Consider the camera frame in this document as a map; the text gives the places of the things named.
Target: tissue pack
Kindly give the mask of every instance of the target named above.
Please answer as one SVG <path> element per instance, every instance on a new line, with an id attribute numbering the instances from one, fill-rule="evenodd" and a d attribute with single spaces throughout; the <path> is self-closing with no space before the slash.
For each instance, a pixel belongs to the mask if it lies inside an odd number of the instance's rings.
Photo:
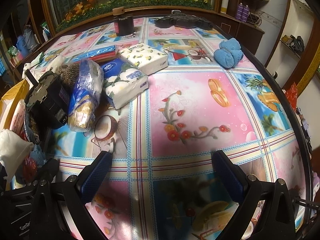
<path id="1" fill-rule="evenodd" d="M 144 43 L 129 46 L 118 53 L 121 59 L 129 62 L 146 75 L 151 75 L 168 66 L 167 54 Z"/>
<path id="2" fill-rule="evenodd" d="M 101 67 L 104 74 L 103 90 L 115 109 L 120 109 L 149 87 L 147 75 L 119 58 Z"/>

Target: patterned tablecloth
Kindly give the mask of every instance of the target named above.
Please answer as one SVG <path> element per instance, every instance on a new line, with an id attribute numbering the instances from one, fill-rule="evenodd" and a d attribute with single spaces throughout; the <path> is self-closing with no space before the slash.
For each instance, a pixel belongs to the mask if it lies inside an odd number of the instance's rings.
<path id="1" fill-rule="evenodd" d="M 246 174 L 283 178 L 305 198 L 305 177 L 295 134 L 268 83 L 244 56 L 223 69 L 213 52 L 225 38 L 216 30 L 159 29 L 135 19 L 135 33 L 117 37 L 113 24 L 60 38 L 47 52 L 73 56 L 112 44 L 144 42 L 169 55 L 169 66 L 149 76 L 149 89 L 117 112 L 100 104 L 89 133 L 52 131 L 47 153 L 60 159 L 62 179 L 78 174 L 100 150 L 113 152 L 111 172 L 92 203 L 93 219 L 109 239 L 212 240 L 231 218 L 233 203 L 211 164 L 223 149 Z M 245 235 L 260 215 L 258 205 Z M 296 228 L 302 224 L 300 207 Z M 70 229 L 82 239 L 70 215 Z"/>

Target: bottle cap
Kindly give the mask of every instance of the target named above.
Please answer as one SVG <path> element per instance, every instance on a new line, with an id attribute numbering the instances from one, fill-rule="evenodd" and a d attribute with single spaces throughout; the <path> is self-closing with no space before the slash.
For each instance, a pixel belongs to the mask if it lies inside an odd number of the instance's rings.
<path id="1" fill-rule="evenodd" d="M 121 6 L 121 7 L 113 8 L 112 13 L 114 16 L 124 14 L 124 7 Z"/>

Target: bolt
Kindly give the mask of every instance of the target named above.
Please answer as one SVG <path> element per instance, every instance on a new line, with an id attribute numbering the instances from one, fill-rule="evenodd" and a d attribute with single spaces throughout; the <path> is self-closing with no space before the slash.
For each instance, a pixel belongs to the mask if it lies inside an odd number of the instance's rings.
<path id="1" fill-rule="evenodd" d="M 281 185 L 284 185 L 284 184 L 285 184 L 284 179 L 278 179 L 278 182 L 279 182 Z"/>
<path id="2" fill-rule="evenodd" d="M 45 179 L 41 179 L 40 186 L 44 186 L 46 183 L 47 183 L 47 181 Z"/>
<path id="3" fill-rule="evenodd" d="M 68 181 L 75 181 L 76 178 L 77 178 L 76 175 L 71 175 L 71 176 L 68 177 Z"/>
<path id="4" fill-rule="evenodd" d="M 251 180 L 251 181 L 255 181 L 257 179 L 257 177 L 254 176 L 253 174 L 249 174 L 248 175 L 248 179 Z"/>

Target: rolled blue towel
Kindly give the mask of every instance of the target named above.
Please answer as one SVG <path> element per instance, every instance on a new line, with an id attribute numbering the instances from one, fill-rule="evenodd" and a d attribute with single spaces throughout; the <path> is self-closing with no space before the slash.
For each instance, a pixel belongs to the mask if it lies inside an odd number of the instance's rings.
<path id="1" fill-rule="evenodd" d="M 241 46 L 235 38 L 220 42 L 219 48 L 214 52 L 214 58 L 224 68 L 235 67 L 243 58 Z"/>
<path id="2" fill-rule="evenodd" d="M 217 49 L 213 55 L 214 59 L 224 68 L 232 68 L 235 64 L 232 54 L 226 49 Z"/>

